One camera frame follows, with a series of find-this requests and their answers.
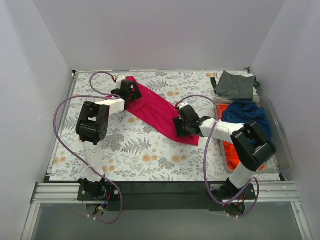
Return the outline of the pink t-shirt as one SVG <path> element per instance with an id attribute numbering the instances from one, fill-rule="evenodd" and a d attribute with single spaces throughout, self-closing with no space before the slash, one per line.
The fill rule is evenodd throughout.
<path id="1" fill-rule="evenodd" d="M 179 116 L 177 109 L 163 97 L 144 85 L 137 84 L 142 98 L 135 100 L 126 108 L 143 122 L 154 127 L 159 133 L 177 143 L 198 146 L 199 136 L 189 135 L 179 137 L 173 119 Z"/>

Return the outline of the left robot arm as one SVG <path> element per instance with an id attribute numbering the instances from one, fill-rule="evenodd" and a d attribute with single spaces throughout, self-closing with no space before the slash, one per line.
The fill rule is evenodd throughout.
<path id="1" fill-rule="evenodd" d="M 76 133 L 82 142 L 84 160 L 89 169 L 78 180 L 84 191 L 95 200 L 106 196 L 104 171 L 102 164 L 102 142 L 108 132 L 109 118 L 127 110 L 134 101 L 142 97 L 135 80 L 123 78 L 116 82 L 117 88 L 111 94 L 120 98 L 109 97 L 103 101 L 85 101 L 76 124 Z"/>

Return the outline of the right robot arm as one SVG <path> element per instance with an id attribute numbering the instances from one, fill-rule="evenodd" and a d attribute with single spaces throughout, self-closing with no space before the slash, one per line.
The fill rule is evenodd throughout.
<path id="1" fill-rule="evenodd" d="M 178 137 L 197 136 L 233 144 L 240 163 L 218 188 L 211 189 L 205 181 L 208 195 L 217 204 L 226 204 L 245 192 L 255 174 L 277 151 L 275 145 L 255 121 L 230 123 L 209 116 L 199 117 L 187 103 L 176 104 L 178 117 L 174 118 Z"/>

